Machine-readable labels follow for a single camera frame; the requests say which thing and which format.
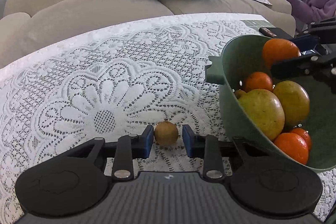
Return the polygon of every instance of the purple clothing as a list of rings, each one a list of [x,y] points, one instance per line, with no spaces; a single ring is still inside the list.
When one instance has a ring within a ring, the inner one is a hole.
[[[292,15],[306,24],[320,22],[335,16],[336,0],[287,0],[292,5]]]

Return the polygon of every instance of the silver bolt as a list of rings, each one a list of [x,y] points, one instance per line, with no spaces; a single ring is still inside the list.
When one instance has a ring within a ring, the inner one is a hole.
[[[114,176],[118,179],[126,179],[131,175],[131,172],[128,170],[118,170],[114,172]]]
[[[220,179],[223,176],[223,174],[218,170],[210,170],[206,173],[206,175],[211,179]]]

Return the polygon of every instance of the black circular cover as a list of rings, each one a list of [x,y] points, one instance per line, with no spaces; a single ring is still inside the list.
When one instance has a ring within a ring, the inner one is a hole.
[[[23,172],[15,191],[27,212],[62,217],[92,207],[104,196],[107,187],[104,174],[87,159],[65,157]]]
[[[314,210],[322,183],[312,170],[281,157],[255,157],[231,177],[231,190],[246,207],[292,217]]]

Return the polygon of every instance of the person's leg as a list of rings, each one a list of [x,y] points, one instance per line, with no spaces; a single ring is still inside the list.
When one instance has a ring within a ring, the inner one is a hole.
[[[313,10],[301,0],[287,0],[292,5],[292,16],[306,24],[314,21]]]

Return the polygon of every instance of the white lace tablecloth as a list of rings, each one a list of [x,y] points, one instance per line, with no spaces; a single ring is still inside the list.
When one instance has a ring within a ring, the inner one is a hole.
[[[179,132],[189,124],[225,139],[218,86],[204,82],[204,65],[231,38],[257,33],[240,20],[264,19],[214,13],[129,22],[61,41],[0,70],[0,223],[22,214],[14,185],[24,170],[94,137],[116,141],[168,119]],[[181,138],[171,148],[154,144],[149,159],[134,161],[135,172],[201,166],[187,157]],[[324,193],[315,214],[324,220],[335,201],[336,171],[320,177]]]

